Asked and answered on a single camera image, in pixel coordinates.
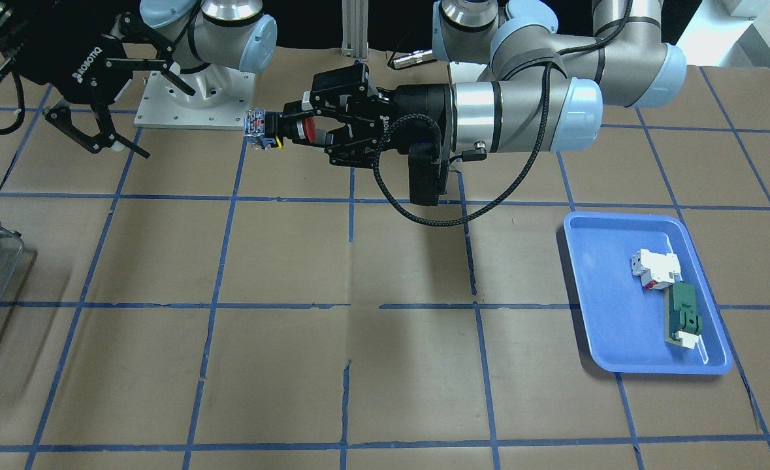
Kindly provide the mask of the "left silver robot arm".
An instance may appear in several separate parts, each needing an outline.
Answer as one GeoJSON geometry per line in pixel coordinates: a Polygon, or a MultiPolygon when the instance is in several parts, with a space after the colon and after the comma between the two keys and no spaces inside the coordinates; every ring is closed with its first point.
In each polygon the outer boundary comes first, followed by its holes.
{"type": "Polygon", "coordinates": [[[561,35],[541,1],[438,1],[432,55],[480,63],[480,77],[388,90],[361,63],[319,72],[301,101],[267,115],[266,134],[360,168],[390,149],[423,170],[452,155],[580,151],[605,105],[658,108],[683,86],[686,58],[662,40],[660,13],[660,1],[594,1],[594,34],[580,37],[561,35]]]}

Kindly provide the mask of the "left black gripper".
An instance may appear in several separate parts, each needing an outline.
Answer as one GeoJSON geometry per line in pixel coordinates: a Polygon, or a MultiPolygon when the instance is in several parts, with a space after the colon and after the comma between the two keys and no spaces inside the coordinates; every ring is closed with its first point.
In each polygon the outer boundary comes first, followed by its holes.
{"type": "Polygon", "coordinates": [[[439,145],[441,155],[449,158],[453,89],[449,84],[376,88],[368,66],[354,63],[319,72],[304,98],[284,104],[284,118],[310,116],[352,121],[352,132],[349,127],[316,130],[316,146],[333,166],[372,169],[382,153],[408,157],[417,142],[439,145]]]}

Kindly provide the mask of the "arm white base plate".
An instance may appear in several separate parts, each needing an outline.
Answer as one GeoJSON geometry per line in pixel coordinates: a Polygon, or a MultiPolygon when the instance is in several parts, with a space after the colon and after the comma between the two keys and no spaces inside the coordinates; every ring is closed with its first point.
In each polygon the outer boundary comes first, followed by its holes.
{"type": "Polygon", "coordinates": [[[134,124],[143,129],[244,130],[257,75],[210,65],[184,75],[194,95],[182,92],[158,72],[147,80],[134,124]]]}

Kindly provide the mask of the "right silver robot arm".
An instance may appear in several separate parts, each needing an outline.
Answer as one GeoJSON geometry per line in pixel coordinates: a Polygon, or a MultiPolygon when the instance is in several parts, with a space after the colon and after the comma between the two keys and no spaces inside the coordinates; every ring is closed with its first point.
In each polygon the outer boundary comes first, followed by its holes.
{"type": "MultiPolygon", "coordinates": [[[[129,148],[110,116],[136,71],[158,72],[191,103],[217,98],[208,69],[263,72],[277,24],[260,1],[0,1],[0,83],[11,77],[18,108],[23,80],[61,95],[44,118],[89,152],[129,148]]],[[[0,136],[24,124],[18,116],[0,136]]]]}

